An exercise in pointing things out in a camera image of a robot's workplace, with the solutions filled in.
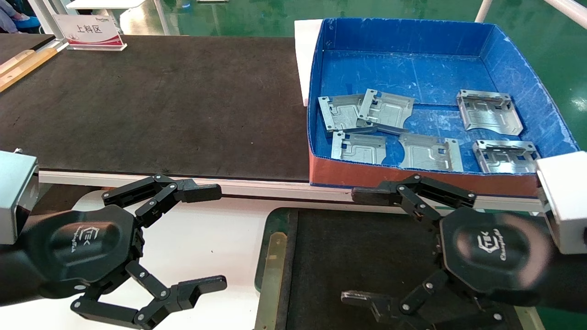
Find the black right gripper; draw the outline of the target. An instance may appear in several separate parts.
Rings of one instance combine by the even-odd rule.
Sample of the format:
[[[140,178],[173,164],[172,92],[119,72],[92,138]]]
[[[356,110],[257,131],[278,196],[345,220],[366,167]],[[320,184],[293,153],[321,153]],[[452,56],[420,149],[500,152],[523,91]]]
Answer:
[[[512,212],[478,212],[471,209],[476,194],[434,178],[416,174],[402,181],[383,181],[375,188],[354,187],[352,199],[362,205],[399,206],[428,228],[439,227],[444,266],[480,294],[535,291],[553,256],[545,221]],[[457,210],[442,219],[426,200]],[[378,323],[407,325],[412,330],[494,330],[505,324],[501,309],[482,305],[476,314],[448,321],[424,319],[419,310],[449,279],[448,272],[441,269],[402,299],[343,291],[340,300],[369,309]]]

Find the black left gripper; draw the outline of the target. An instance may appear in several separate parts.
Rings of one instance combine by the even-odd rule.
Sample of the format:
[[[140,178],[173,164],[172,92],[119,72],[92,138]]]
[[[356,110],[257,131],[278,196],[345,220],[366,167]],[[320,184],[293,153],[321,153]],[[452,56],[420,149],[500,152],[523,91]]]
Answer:
[[[153,175],[104,193],[105,208],[63,211],[34,221],[23,232],[23,244],[27,260],[39,275],[35,294],[67,298],[88,287],[113,290],[127,273],[153,297],[147,306],[137,310],[100,302],[105,290],[99,288],[73,301],[71,310],[90,321],[153,330],[170,314],[193,309],[201,295],[225,290],[227,280],[222,275],[209,276],[165,287],[137,261],[144,246],[139,227],[152,226],[179,202],[221,198],[218,184],[198,185],[191,178]],[[122,209],[142,201],[135,217]]]

